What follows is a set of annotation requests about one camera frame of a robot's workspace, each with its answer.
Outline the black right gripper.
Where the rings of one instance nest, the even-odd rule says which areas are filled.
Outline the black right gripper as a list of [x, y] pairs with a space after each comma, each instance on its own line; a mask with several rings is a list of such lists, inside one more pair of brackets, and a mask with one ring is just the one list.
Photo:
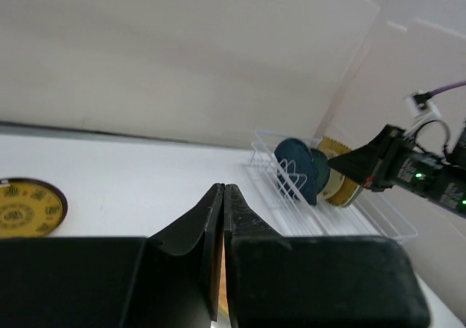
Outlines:
[[465, 169], [452, 165], [451, 153], [439, 156], [419, 148], [415, 138], [392, 125], [367, 144], [331, 158], [328, 166], [372, 192], [394, 186], [465, 217]]

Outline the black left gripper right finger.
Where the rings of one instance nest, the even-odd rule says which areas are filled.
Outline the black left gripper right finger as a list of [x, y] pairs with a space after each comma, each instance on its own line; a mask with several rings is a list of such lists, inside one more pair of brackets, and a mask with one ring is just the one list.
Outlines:
[[235, 184], [224, 193], [233, 327], [428, 327], [403, 247], [378, 235], [280, 235]]

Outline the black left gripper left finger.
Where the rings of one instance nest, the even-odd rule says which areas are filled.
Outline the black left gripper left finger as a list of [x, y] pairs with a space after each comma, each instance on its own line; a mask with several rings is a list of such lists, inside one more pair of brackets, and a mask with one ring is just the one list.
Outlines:
[[150, 237], [1, 242], [3, 327], [209, 327], [217, 318], [223, 187]]

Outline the green-rimmed bamboo tray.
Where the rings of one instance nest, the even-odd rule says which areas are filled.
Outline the green-rimmed bamboo tray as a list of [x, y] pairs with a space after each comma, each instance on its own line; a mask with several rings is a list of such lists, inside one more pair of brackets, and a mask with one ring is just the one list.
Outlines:
[[[349, 153], [352, 149], [346, 144], [341, 143], [340, 141], [331, 138], [329, 136], [324, 136], [318, 146], [320, 150], [331, 150], [336, 153], [337, 156]], [[338, 191], [329, 198], [325, 200], [330, 203], [332, 206], [337, 207], [348, 207], [351, 205], [357, 197], [361, 194], [363, 188], [348, 178], [347, 176], [342, 176], [342, 184]]]

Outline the dark blue plate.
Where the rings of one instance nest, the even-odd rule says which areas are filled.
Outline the dark blue plate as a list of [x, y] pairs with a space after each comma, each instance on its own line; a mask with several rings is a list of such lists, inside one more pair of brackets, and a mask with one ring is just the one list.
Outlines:
[[281, 141], [274, 155], [284, 173], [277, 172], [282, 194], [298, 200], [299, 191], [309, 205], [317, 204], [316, 167], [312, 153], [306, 144], [297, 138]]

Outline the cream floral round plate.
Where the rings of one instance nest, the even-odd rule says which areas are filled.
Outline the cream floral round plate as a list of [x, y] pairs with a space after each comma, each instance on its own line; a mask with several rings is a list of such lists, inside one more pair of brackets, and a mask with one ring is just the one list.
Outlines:
[[335, 171], [334, 169], [331, 169], [327, 184], [319, 194], [320, 198], [327, 200], [334, 196], [341, 189], [344, 178], [345, 176], [343, 174]]

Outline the orange square woven tray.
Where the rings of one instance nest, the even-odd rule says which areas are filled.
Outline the orange square woven tray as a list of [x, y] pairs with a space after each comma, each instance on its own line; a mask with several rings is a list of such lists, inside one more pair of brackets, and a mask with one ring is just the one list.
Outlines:
[[227, 285], [226, 285], [226, 251], [224, 235], [221, 236], [222, 251], [221, 251], [221, 277], [219, 282], [218, 294], [218, 311], [225, 317], [229, 317], [229, 306], [227, 299]]

